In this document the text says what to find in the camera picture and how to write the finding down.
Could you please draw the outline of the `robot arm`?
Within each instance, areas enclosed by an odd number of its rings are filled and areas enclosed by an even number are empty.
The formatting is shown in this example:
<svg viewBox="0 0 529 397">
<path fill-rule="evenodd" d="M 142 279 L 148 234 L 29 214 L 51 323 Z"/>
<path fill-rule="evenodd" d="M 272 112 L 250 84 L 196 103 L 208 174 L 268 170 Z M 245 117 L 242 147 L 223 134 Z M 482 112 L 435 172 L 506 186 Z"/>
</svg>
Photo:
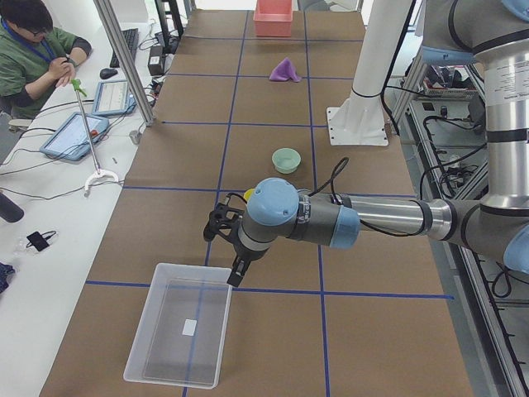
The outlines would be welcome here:
<svg viewBox="0 0 529 397">
<path fill-rule="evenodd" d="M 423 59 L 431 65 L 480 63 L 484 105 L 474 127 L 484 134 L 488 191 L 478 200 L 400 201 L 308 194 L 279 178 L 259 182 L 228 239 L 236 253 L 228 283 L 279 237 L 348 249 L 361 230 L 425 235 L 528 270 L 528 4 L 430 1 Z"/>
</svg>

